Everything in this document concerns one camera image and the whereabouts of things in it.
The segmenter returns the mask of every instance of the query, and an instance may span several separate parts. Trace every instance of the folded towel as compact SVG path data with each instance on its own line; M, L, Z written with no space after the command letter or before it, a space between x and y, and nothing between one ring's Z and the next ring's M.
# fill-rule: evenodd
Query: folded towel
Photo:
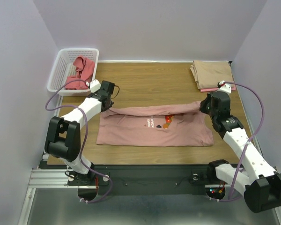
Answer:
M190 69L200 90L211 88L217 90L217 83L220 81L234 82L228 62L203 62L195 60Z
M87 82L90 82L92 80L92 76L95 69L95 62L92 60L89 60L86 57L83 57L82 55L78 56L75 61L73 62L73 65L76 66L76 74L71 75L67 77L66 83L69 81L75 80L77 78L83 79ZM67 90L85 90L88 89L85 82L77 81L72 82L65 86L65 89Z
M200 102L186 105L110 108L101 113L97 144L131 146L210 146Z

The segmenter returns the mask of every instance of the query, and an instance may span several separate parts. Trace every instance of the white cable connector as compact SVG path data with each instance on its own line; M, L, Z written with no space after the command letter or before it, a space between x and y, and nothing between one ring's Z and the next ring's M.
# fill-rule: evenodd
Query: white cable connector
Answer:
M101 87L101 84L97 79L93 80L89 84L89 89L90 89L90 92L92 92L92 93L95 93L97 90L100 89L100 87Z
M219 85L221 86L218 90L227 93L228 95L231 94L231 86L225 81L220 81Z
M220 81L219 85L222 86L225 83L225 81Z

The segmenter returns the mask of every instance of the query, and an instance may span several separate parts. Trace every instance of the white wall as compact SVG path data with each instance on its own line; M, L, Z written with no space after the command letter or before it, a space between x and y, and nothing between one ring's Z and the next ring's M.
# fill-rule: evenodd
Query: white wall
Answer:
M265 105L258 141L265 159L281 172L281 0L268 0L232 63L235 81L249 85ZM256 128L260 107L239 88L248 117Z
M266 0L34 0L57 47L100 60L233 60Z
M57 47L31 0L0 1L0 225L17 224L50 114Z

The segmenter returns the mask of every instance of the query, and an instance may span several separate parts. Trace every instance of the black wire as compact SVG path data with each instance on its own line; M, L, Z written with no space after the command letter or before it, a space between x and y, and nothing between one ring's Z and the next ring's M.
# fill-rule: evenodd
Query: black wire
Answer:
M190 184L196 183L198 180L193 180L192 175L182 178L179 182L177 182L176 186L179 186L184 180L187 180Z
M70 171L68 171L68 170L65 171L65 175L66 175L67 177L72 178L72 179L76 179L73 175L67 174L67 172L70 173Z
M263 156L263 152L262 152L261 148L259 148L259 149L260 149L260 152L261 152L262 157L264 158L264 156Z
M140 184L140 185L143 185L143 186L147 186L147 185L150 185L150 184L158 184L157 182L148 182L148 181L144 181L144 183L142 183L141 181L135 181L135 180L124 180L122 178L113 178L113 180L120 180L124 186L126 186L126 184Z
M115 87L117 87L117 88L118 88L118 92L117 92L117 94L116 94L116 96L118 96L118 93L120 92L120 87L119 87L119 86L117 86L117 85L115 85Z

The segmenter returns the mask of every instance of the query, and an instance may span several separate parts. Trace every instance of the screw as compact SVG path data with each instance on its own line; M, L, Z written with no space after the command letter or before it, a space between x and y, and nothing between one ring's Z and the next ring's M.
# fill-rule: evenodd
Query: screw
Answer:
M196 174L196 173L194 173L194 174L192 175L192 179L193 179L194 181L197 181L199 178L200 178L199 175Z
M105 175L106 177L103 177L103 181L104 182L107 182L108 181L108 178L107 177L109 177L107 174Z

